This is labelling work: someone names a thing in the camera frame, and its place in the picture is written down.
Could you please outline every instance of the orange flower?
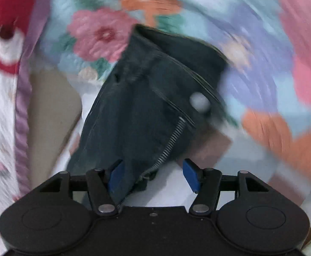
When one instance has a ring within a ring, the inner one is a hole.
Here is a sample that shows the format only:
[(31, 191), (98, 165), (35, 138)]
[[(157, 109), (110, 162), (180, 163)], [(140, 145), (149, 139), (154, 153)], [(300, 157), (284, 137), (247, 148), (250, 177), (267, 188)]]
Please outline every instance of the orange flower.
[(126, 10), (144, 10), (145, 24), (156, 26), (155, 16), (179, 13), (181, 4), (177, 0), (121, 0), (122, 8)]
[(257, 142), (311, 178), (311, 131), (293, 139), (281, 115), (251, 110), (244, 114), (242, 125)]

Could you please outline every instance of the dark clothing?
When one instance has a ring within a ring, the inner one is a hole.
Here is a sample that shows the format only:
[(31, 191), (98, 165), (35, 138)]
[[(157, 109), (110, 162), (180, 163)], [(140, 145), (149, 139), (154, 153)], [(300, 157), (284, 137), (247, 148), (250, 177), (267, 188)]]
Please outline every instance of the dark clothing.
[[(216, 92), (224, 55), (205, 42), (136, 25), (129, 45), (98, 94), (68, 170), (73, 175), (124, 162), (110, 195), (119, 203), (133, 185), (182, 154), (207, 117), (222, 116)], [(210, 101), (207, 113), (190, 104)]]

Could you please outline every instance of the silver zipper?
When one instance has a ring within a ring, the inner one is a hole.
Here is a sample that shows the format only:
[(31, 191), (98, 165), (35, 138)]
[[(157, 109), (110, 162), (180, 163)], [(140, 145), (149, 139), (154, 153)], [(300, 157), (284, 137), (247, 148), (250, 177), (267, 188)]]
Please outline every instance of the silver zipper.
[(176, 144), (177, 139), (179, 139), (180, 135), (183, 133), (186, 125), (186, 120), (183, 119), (182, 117), (179, 117), (179, 122), (173, 132), (173, 134), (170, 137), (170, 140), (168, 144), (166, 145), (165, 149), (161, 153), (160, 157), (158, 160), (155, 162), (153, 166), (150, 168), (146, 169), (139, 177), (138, 182), (142, 181), (143, 179), (148, 179), (148, 177), (145, 177), (147, 174), (150, 174), (156, 170), (159, 169), (159, 167), (167, 160), (169, 157), (173, 147)]

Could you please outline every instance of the waistband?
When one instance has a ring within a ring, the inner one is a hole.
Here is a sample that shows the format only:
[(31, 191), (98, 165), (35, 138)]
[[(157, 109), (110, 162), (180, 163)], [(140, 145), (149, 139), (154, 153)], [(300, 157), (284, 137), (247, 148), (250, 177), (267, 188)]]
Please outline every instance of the waistband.
[(201, 76), (213, 89), (217, 88), (227, 64), (224, 54), (207, 42), (137, 24), (119, 63), (127, 61), (133, 65), (134, 68), (127, 68), (128, 75), (138, 76), (156, 58), (175, 59)]

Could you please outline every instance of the dark jeans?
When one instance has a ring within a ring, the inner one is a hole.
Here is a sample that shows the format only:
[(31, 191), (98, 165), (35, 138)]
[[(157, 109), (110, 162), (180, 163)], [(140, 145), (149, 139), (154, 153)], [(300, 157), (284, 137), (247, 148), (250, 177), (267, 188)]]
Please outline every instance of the dark jeans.
[[(221, 116), (216, 92), (224, 55), (205, 42), (136, 25), (129, 45), (104, 83), (86, 119), (68, 170), (109, 170), (123, 160), (123, 177), (110, 195), (119, 203), (133, 185), (182, 154), (207, 117)], [(190, 104), (193, 93), (208, 112)]]

